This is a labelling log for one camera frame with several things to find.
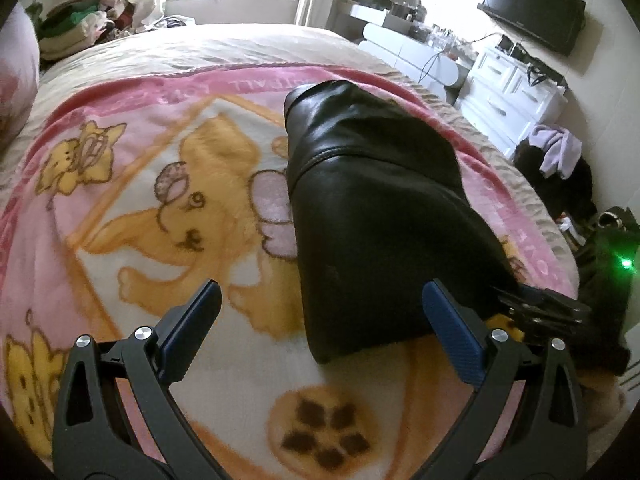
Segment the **black leather jacket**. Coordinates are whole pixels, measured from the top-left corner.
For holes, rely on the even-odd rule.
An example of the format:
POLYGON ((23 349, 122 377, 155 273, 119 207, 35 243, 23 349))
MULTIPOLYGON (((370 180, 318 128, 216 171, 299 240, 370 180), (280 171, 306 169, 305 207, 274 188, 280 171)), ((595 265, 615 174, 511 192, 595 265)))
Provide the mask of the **black leather jacket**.
POLYGON ((431 333, 440 281, 481 318, 518 281, 472 207, 454 148, 391 100, 346 80, 285 99, 288 197, 305 330, 319 363, 431 333))

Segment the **folded clothes pile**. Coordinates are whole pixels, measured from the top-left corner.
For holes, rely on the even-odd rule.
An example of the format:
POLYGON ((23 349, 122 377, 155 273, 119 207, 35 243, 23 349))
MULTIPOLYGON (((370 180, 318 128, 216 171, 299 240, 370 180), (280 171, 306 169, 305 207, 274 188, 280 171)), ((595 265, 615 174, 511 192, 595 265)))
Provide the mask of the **folded clothes pile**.
POLYGON ((38 0, 26 8, 40 60, 54 63, 98 44, 129 36, 136 6, 129 0, 64 0, 48 12, 38 0))

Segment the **black device with green light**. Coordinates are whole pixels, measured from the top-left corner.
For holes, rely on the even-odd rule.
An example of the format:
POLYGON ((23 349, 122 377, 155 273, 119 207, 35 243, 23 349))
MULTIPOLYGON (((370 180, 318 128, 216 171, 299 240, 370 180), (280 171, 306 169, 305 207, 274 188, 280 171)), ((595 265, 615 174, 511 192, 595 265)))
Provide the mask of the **black device with green light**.
POLYGON ((615 338, 624 326, 631 285, 638 270, 639 223, 629 208, 603 211, 575 260, 578 300, 591 309, 590 320, 615 338))

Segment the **lilac cloth on chair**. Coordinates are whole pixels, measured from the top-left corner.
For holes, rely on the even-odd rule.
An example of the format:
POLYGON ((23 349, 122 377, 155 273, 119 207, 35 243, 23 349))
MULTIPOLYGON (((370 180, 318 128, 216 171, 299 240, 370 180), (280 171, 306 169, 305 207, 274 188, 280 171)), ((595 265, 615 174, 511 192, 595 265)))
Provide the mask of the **lilac cloth on chair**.
POLYGON ((557 174, 567 180, 582 157, 582 141, 563 127, 536 125, 527 140, 544 154, 539 171, 546 179, 557 174))

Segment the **pink cartoon bear blanket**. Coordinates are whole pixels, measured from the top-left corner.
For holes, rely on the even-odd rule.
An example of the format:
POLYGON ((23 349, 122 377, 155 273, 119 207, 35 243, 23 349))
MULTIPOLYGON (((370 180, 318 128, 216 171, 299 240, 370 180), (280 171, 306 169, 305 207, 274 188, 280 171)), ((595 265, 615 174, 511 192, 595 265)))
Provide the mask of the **pink cartoon bear blanket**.
POLYGON ((208 280, 221 309, 171 396, 221 479, 408 479, 473 393, 431 333, 327 363, 305 330, 283 107, 346 80, 450 142, 466 197, 522 286, 574 296, 480 151, 411 90, 346 67, 261 65, 95 84, 59 105, 1 217, 4 478, 59 479, 52 441, 76 339, 125 339, 208 280))

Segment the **white drawer dresser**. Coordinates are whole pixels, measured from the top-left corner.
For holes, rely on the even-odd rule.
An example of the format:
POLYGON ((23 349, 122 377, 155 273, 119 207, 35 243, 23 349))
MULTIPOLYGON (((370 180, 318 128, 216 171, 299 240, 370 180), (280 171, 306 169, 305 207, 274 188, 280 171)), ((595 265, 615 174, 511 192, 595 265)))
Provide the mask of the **white drawer dresser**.
POLYGON ((466 76, 454 108, 506 157, 538 124, 554 124, 567 104, 565 88, 546 79, 539 84, 527 66, 489 48, 466 76))

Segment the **white bedside table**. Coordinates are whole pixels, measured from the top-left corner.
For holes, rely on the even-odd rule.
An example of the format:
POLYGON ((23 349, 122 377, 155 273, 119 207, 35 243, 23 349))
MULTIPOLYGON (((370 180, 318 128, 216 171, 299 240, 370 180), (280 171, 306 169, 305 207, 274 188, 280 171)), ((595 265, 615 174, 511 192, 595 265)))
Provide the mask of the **white bedside table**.
POLYGON ((410 23, 352 0, 338 5, 340 18, 363 26, 358 47, 420 84, 435 96, 454 104, 469 73, 448 55, 407 35, 410 23))

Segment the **beige bed sheet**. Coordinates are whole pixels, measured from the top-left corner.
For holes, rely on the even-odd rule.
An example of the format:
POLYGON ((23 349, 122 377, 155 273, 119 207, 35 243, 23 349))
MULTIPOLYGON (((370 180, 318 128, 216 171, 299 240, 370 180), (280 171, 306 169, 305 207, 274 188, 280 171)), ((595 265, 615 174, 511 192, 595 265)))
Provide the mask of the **beige bed sheet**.
POLYGON ((1 201, 9 203, 27 152, 40 137, 48 116, 85 88, 139 76, 177 75, 206 68, 312 64, 363 70, 415 93, 443 122, 470 141, 497 171, 521 211, 536 223, 565 272, 579 284, 576 262, 541 199, 522 174, 451 105, 346 39, 320 28, 296 25, 194 25, 144 32, 117 39, 58 62, 40 79, 26 125, 1 156, 1 201))

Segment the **pink rolled duvet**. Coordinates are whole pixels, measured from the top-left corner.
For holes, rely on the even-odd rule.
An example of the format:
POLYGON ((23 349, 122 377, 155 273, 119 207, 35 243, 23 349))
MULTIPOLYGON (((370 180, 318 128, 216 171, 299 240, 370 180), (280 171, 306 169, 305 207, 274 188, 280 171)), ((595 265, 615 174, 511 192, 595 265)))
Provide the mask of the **pink rolled duvet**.
POLYGON ((39 86, 39 48, 32 20, 17 3, 1 29, 1 151, 23 129, 39 86))

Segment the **black wall television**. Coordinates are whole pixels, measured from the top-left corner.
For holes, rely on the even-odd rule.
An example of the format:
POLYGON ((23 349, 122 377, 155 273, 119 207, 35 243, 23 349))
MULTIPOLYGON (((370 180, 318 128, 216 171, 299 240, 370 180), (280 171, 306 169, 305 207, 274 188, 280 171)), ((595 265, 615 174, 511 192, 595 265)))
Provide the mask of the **black wall television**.
POLYGON ((564 56, 585 25, 584 0, 482 0, 477 9, 564 56))

